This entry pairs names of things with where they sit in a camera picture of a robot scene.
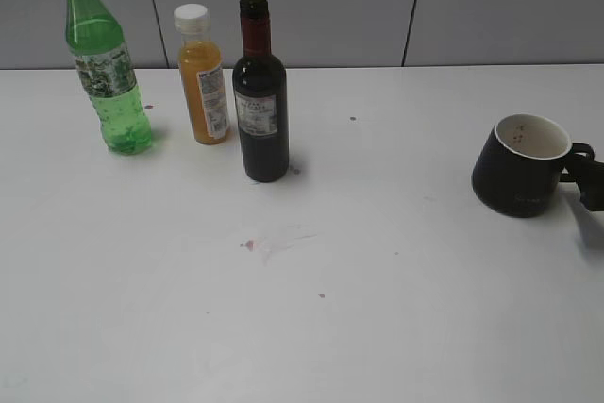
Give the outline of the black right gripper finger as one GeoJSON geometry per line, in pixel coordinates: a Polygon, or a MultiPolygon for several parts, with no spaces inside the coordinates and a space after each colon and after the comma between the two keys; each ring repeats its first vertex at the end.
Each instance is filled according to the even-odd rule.
{"type": "Polygon", "coordinates": [[[564,181],[579,187],[580,202],[589,211],[604,210],[603,163],[572,155],[565,163],[564,181]]]}

